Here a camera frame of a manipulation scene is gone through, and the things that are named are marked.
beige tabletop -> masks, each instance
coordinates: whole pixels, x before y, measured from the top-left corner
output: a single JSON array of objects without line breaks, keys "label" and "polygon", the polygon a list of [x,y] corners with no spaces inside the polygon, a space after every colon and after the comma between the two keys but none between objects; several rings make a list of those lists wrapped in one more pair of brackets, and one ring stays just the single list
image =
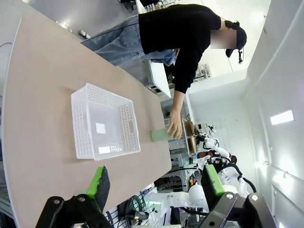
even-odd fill
[{"label": "beige tabletop", "polygon": [[[133,100],[141,152],[107,160],[76,158],[71,94],[91,83]],[[105,211],[171,169],[167,142],[152,142],[164,127],[158,97],[38,12],[23,17],[4,95],[3,154],[9,196],[22,228],[32,228],[46,200],[83,193],[98,166],[111,182]]]}]

cap brim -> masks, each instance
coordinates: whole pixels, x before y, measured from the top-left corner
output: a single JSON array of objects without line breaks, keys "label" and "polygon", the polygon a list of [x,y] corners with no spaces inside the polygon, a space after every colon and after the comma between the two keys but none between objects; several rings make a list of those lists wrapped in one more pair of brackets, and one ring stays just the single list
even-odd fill
[{"label": "cap brim", "polygon": [[226,49],[226,56],[230,58],[234,49]]}]

black sweatshirt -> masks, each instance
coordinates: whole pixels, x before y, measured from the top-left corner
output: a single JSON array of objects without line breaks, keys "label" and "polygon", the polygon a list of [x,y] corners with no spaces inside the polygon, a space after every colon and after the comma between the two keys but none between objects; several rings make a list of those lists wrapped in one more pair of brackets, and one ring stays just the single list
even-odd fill
[{"label": "black sweatshirt", "polygon": [[210,31],[221,20],[208,7],[188,4],[139,14],[139,30],[145,54],[179,48],[172,72],[175,90],[186,93],[195,77],[203,52],[210,45]]}]

green cup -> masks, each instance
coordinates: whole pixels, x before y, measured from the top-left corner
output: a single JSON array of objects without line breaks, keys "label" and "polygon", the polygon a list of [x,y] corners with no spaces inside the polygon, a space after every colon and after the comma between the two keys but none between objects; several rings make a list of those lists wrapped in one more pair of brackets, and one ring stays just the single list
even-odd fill
[{"label": "green cup", "polygon": [[156,130],[156,131],[152,131],[152,140],[154,142],[157,141],[165,141],[165,140],[172,140],[174,139],[173,137],[170,136],[169,133],[167,133],[167,127]]}]

white plastic basket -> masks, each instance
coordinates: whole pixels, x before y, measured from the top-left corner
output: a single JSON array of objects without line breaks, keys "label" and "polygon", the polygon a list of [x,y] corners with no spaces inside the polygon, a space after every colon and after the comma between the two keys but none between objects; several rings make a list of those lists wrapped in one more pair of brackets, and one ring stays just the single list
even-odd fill
[{"label": "white plastic basket", "polygon": [[71,97],[77,158],[101,160],[141,150],[131,100],[89,83]]}]

